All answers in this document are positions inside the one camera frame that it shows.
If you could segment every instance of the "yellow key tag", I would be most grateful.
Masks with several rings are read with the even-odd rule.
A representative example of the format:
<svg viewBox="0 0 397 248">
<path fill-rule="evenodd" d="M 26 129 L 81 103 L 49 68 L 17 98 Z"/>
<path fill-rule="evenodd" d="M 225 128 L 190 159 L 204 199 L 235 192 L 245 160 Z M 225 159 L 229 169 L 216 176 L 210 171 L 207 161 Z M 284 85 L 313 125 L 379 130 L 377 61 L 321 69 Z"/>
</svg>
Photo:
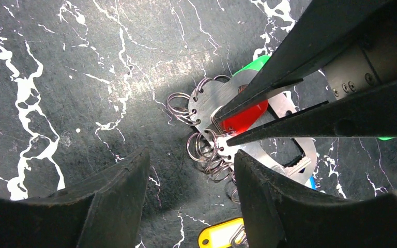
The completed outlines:
<svg viewBox="0 0 397 248">
<path fill-rule="evenodd" d="M 200 248 L 227 248 L 231 247 L 231 240 L 234 234 L 238 232 L 244 221 L 242 218 L 236 218 L 223 222 L 216 226 L 204 229 L 198 236 L 198 245 Z M 244 231 L 235 237 L 235 243 L 239 244 L 245 236 Z"/>
</svg>

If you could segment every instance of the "red key tag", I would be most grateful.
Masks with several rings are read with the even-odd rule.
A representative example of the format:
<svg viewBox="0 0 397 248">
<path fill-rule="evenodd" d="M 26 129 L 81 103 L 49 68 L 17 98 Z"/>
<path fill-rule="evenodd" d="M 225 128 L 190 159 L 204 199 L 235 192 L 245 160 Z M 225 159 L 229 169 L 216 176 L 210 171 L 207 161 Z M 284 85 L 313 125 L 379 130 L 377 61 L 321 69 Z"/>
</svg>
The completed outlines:
<svg viewBox="0 0 397 248">
<path fill-rule="evenodd" d="M 243 91 L 247 87 L 247 84 L 238 87 L 238 93 Z M 232 136 L 246 132 L 255 122 L 258 120 L 264 112 L 267 110 L 267 100 L 255 105 L 243 112 L 229 117 L 224 120 L 222 125 L 227 133 L 232 132 Z"/>
</svg>

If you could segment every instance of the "cluster of key rings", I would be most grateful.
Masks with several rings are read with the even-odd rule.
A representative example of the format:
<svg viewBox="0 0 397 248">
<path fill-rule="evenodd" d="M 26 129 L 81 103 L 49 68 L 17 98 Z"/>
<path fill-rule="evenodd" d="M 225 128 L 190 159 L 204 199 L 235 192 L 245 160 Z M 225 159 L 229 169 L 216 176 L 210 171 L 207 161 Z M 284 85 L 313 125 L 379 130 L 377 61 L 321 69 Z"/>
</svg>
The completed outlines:
<svg viewBox="0 0 397 248">
<path fill-rule="evenodd" d="M 176 92 L 169 95 L 166 101 L 166 108 L 179 121 L 189 126 L 197 126 L 201 123 L 201 120 L 191 119 L 191 116 L 197 113 L 196 109 L 189 110 L 185 107 L 173 107 L 171 105 L 171 101 L 176 98 L 183 98 L 187 99 L 188 101 L 192 98 L 194 101 L 198 101 L 199 94 L 203 93 L 203 86 L 205 84 L 210 81 L 227 82 L 230 79 L 231 78 L 226 75 L 219 75 L 215 78 L 205 77 L 197 84 L 191 95 L 183 92 Z M 217 134 L 214 130 L 211 129 L 206 129 L 205 132 L 212 136 L 212 142 L 210 142 L 210 146 L 206 145 L 206 143 L 202 141 L 203 135 L 200 132 L 193 133 L 187 141 L 187 152 L 189 157 L 194 161 L 202 163 L 201 165 L 199 165 L 198 169 L 205 175 L 209 176 L 209 180 L 213 182 L 221 182 L 225 179 L 231 178 L 232 182 L 235 183 L 235 173 L 233 170 L 234 164 L 232 162 L 225 161 L 225 159 L 229 157 L 218 155 L 218 151 L 223 149 L 223 147 L 218 146 L 217 138 L 228 134 Z M 192 144 L 194 147 L 192 151 L 195 151 L 197 157 L 190 149 Z M 239 199 L 236 198 L 237 192 L 238 191 L 235 188 L 234 190 L 232 190 L 230 195 L 230 198 L 234 203 L 240 203 Z"/>
</svg>

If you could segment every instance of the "marble surface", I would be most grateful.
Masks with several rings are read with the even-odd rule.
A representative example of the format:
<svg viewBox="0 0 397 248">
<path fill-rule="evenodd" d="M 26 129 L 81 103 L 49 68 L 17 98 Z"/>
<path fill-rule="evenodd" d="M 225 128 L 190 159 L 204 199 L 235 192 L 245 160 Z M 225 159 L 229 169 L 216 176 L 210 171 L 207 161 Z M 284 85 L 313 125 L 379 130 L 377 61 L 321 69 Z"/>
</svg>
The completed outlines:
<svg viewBox="0 0 397 248">
<path fill-rule="evenodd" d="M 46 196 L 147 146 L 136 247 L 197 246 L 203 228 L 241 212 L 231 184 L 194 169 L 193 130 L 172 119 L 166 98 L 272 54 L 308 3 L 0 0 L 0 197 Z M 298 109 L 333 99 L 319 72 L 287 95 Z M 315 145 L 318 190 L 368 199 L 397 189 L 397 139 Z"/>
</svg>

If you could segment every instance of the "keychain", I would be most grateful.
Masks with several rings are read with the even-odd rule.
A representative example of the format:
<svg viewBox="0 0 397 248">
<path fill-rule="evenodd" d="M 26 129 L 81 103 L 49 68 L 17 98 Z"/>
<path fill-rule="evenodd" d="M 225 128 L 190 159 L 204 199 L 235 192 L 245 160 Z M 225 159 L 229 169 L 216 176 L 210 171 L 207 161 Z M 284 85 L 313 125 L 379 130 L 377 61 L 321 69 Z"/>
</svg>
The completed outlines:
<svg viewBox="0 0 397 248">
<path fill-rule="evenodd" d="M 243 219 L 236 218 L 205 228 L 198 236 L 198 245 L 200 248 L 249 247 Z"/>
<path fill-rule="evenodd" d="M 252 81 L 267 59 L 268 56 L 261 56 L 235 73 L 232 78 L 225 75 L 213 79 L 204 78 L 191 95 L 177 92 L 167 99 L 167 109 L 171 114 L 197 128 L 198 132 L 192 134 L 187 141 L 187 152 L 193 160 L 203 163 L 199 170 L 214 182 L 227 178 L 231 178 L 233 183 L 236 182 L 233 163 L 238 150 L 245 151 L 264 166 L 301 184 L 306 184 L 314 172 L 316 148 L 309 137 L 294 138 L 305 156 L 289 167 L 282 166 L 270 157 L 258 141 L 232 147 L 226 143 L 233 136 L 273 121 L 273 116 L 266 111 L 268 105 L 279 118 L 285 117 L 289 111 L 295 113 L 292 102 L 282 93 L 285 88 L 276 89 L 274 97 L 226 119 L 221 125 L 213 119 L 213 115 L 222 106 L 228 104 Z M 171 101 L 175 98 L 188 100 L 188 108 L 172 107 Z M 239 203 L 235 198 L 236 192 L 236 189 L 232 192 L 231 199 Z"/>
</svg>

